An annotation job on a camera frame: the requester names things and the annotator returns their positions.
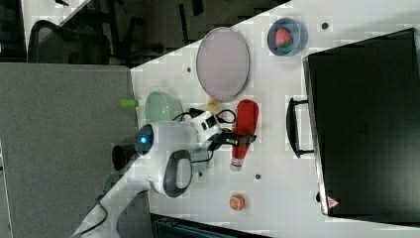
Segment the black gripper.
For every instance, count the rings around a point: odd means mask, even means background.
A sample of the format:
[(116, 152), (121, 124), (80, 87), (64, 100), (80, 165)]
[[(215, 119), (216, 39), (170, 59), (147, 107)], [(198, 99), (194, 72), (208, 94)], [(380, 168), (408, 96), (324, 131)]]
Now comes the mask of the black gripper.
[(222, 145), (230, 145), (234, 147), (245, 147), (248, 144), (253, 143), (256, 140), (256, 135), (239, 135), (237, 136), (233, 132), (222, 132), (216, 134), (210, 138), (210, 145), (208, 146), (208, 151), (216, 151)]

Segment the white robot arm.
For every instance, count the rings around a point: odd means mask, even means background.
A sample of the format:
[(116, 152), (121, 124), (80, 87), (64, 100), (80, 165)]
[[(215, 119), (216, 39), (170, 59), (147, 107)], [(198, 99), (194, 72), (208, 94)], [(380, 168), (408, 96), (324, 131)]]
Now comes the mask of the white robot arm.
[(192, 181), (194, 154), (214, 152), (223, 145), (246, 148), (257, 138), (258, 111), (236, 112), (232, 130), (224, 128), (225, 120), (211, 111), (193, 109), (186, 114), (188, 120), (176, 116), (140, 129), (134, 161), (98, 197), (70, 238), (120, 238), (118, 219), (137, 194), (153, 190), (179, 197)]

